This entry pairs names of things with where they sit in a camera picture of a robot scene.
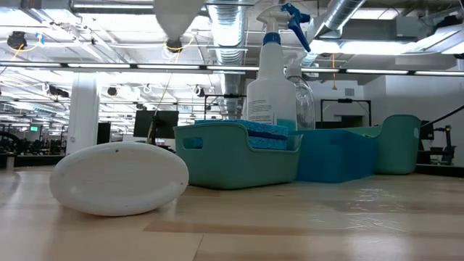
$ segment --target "table surface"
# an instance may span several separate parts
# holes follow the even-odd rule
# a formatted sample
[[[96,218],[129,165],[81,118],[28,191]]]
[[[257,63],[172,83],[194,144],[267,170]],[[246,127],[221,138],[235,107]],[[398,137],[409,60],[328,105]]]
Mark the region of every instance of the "table surface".
[[[1,260],[464,260],[464,183],[430,175],[188,187],[130,217],[60,206],[51,167],[0,173]]]

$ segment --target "white spray bottle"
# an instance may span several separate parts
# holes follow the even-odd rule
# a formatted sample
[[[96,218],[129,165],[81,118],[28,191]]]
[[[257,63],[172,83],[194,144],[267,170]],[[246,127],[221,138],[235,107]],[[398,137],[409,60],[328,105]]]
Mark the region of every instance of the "white spray bottle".
[[[257,18],[265,23],[258,78],[246,90],[247,120],[282,125],[295,131],[297,107],[295,85],[283,74],[283,52],[279,29],[292,29],[303,47],[310,51],[308,42],[299,24],[309,22],[308,14],[301,14],[291,4],[269,7]]]
[[[314,130],[315,102],[309,84],[302,78],[302,60],[307,56],[306,52],[298,51],[286,55],[287,70],[285,76],[294,83],[297,91],[297,130]]]

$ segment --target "blue spray nozzle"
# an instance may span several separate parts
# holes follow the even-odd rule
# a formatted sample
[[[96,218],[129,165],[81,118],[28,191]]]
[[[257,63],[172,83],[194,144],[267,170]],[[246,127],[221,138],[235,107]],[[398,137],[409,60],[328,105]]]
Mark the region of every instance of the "blue spray nozzle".
[[[296,7],[294,7],[290,3],[282,5],[282,11],[286,11],[293,16],[293,18],[289,20],[289,29],[295,32],[295,34],[298,37],[298,40],[302,43],[304,49],[307,52],[310,52],[310,45],[308,44],[303,30],[299,26],[299,24],[304,22],[310,22],[311,16],[309,16],[308,14],[302,14]]]

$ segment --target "white oval object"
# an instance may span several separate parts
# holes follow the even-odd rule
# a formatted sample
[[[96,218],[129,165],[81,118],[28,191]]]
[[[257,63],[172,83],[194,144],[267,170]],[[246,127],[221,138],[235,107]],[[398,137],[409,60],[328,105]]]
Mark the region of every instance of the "white oval object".
[[[189,182],[185,162],[157,146],[101,144],[62,159],[50,190],[66,207],[94,215],[135,215],[178,198]]]

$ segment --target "blue plastic basket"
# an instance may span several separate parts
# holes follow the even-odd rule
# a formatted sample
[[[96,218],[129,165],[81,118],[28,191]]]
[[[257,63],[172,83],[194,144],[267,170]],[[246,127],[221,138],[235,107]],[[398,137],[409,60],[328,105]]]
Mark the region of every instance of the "blue plastic basket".
[[[302,130],[297,181],[341,183],[374,174],[377,145],[346,130]]]

